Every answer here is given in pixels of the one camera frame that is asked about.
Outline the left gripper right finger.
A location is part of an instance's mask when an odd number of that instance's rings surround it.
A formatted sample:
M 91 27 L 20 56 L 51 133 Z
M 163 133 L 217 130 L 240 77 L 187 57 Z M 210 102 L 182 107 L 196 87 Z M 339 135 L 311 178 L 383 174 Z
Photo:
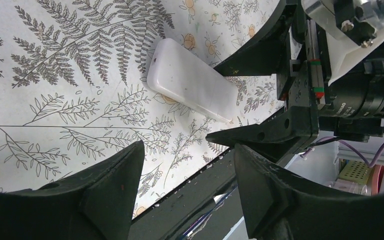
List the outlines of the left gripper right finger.
M 365 196 L 315 183 L 240 144 L 234 168 L 251 239 L 384 240 L 384 193 Z

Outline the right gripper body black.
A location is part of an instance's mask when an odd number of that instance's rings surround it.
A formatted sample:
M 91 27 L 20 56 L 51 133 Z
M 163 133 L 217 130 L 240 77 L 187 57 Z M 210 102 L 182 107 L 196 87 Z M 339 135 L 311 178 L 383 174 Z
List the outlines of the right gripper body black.
M 338 79 L 331 64 L 325 31 L 307 20 L 303 49 L 287 64 L 288 79 L 281 85 L 286 106 L 276 122 L 283 141 L 309 141 L 320 131 L 333 132 L 336 141 L 384 137 L 384 46 Z

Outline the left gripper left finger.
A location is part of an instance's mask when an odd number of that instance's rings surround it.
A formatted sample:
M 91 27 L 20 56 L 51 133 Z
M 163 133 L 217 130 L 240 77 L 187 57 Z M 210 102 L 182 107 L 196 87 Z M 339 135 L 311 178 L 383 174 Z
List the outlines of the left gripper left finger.
M 37 190 L 0 193 L 0 240 L 126 240 L 143 141 Z

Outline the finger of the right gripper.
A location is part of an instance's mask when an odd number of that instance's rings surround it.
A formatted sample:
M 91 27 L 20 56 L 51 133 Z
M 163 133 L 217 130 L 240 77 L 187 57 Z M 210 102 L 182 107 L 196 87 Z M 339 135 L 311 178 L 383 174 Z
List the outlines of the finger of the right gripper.
M 245 145 L 273 163 L 305 150 L 319 135 L 317 109 L 284 107 L 260 124 L 209 133 L 205 139 L 227 146 Z
M 280 67 L 298 2 L 281 0 L 267 22 L 231 56 L 214 67 L 225 77 L 270 76 Z

